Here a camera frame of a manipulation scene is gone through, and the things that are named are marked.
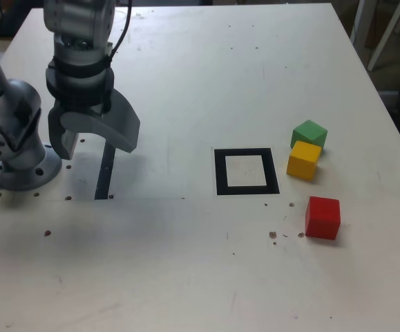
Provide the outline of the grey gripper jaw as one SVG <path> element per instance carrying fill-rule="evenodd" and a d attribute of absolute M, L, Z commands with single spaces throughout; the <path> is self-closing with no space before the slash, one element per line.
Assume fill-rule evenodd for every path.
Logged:
<path fill-rule="evenodd" d="M 65 129 L 61 124 L 61 116 L 66 112 L 58 100 L 48 113 L 48 133 L 50 143 L 57 155 L 64 160 L 71 160 L 77 144 L 78 133 Z"/>
<path fill-rule="evenodd" d="M 140 119 L 128 100 L 113 89 L 106 113 L 68 111 L 60 118 L 64 129 L 73 133 L 93 133 L 117 149 L 131 153 L 137 147 Z"/>

